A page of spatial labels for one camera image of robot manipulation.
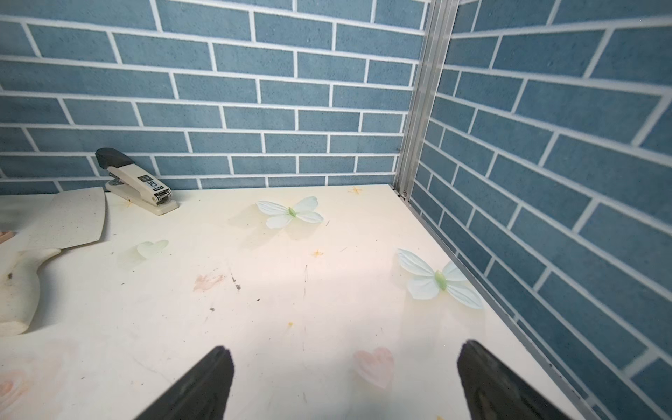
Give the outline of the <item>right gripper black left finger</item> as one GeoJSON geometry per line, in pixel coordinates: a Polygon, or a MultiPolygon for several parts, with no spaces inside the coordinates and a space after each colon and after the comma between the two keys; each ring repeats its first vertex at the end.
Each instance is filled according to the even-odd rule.
{"type": "Polygon", "coordinates": [[[222,420],[234,373],[230,351],[216,346],[136,419],[222,420]]]}

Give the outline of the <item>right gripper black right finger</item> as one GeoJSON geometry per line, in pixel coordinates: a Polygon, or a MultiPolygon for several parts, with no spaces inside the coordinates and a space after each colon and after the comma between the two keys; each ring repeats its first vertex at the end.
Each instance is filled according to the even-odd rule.
{"type": "Polygon", "coordinates": [[[569,419],[478,341],[462,345],[457,367],[472,419],[569,419]]]}

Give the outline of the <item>cream white cleaver knife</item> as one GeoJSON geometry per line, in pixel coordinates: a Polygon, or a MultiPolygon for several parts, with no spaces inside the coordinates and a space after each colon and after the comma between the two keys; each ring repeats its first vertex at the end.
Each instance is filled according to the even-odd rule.
{"type": "Polygon", "coordinates": [[[63,250],[98,242],[106,197],[101,187],[60,192],[41,212],[24,249],[1,275],[1,335],[25,333],[40,303],[40,267],[63,250]]]}

